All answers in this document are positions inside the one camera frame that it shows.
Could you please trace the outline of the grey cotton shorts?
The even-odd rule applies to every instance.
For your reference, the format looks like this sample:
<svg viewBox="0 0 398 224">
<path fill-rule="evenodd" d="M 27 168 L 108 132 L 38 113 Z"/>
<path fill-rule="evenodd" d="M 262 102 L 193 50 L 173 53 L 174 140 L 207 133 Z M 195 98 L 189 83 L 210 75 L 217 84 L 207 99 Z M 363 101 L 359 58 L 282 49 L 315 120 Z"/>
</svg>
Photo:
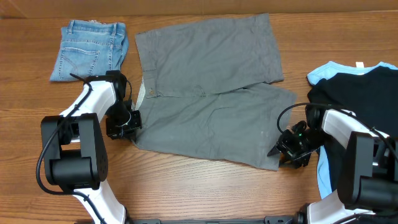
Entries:
<svg viewBox="0 0 398 224">
<path fill-rule="evenodd" d="M 277 170 L 270 155 L 282 110 L 296 94 L 284 79 L 269 16 L 219 18 L 135 36 L 142 68 L 140 149 Z"/>
</svg>

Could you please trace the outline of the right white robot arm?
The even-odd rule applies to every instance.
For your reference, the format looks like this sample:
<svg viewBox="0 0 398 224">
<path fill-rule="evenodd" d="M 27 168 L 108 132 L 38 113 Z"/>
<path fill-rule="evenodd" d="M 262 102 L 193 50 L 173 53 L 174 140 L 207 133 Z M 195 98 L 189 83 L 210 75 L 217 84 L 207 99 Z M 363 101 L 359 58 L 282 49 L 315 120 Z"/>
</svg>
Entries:
<svg viewBox="0 0 398 224">
<path fill-rule="evenodd" d="M 397 140 L 340 106 L 304 103 L 305 121 L 280 132 L 269 156 L 281 153 L 282 167 L 297 169 L 327 138 L 344 147 L 336 190 L 306 204 L 283 223 L 370 223 L 397 219 Z"/>
</svg>

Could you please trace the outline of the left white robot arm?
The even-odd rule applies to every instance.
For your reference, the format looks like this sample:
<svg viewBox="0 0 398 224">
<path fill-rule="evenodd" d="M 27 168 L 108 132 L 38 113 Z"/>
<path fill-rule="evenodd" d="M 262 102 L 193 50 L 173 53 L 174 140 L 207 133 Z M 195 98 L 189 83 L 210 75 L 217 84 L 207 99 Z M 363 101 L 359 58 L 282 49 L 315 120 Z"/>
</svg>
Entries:
<svg viewBox="0 0 398 224">
<path fill-rule="evenodd" d="M 74 196 L 93 223 L 132 223 L 107 181 L 108 155 L 100 127 L 105 121 L 111 139 L 136 140 L 142 121 L 125 96 L 130 87 L 119 70 L 89 76 L 68 109 L 41 121 L 43 149 L 35 172 L 39 187 L 51 195 Z"/>
</svg>

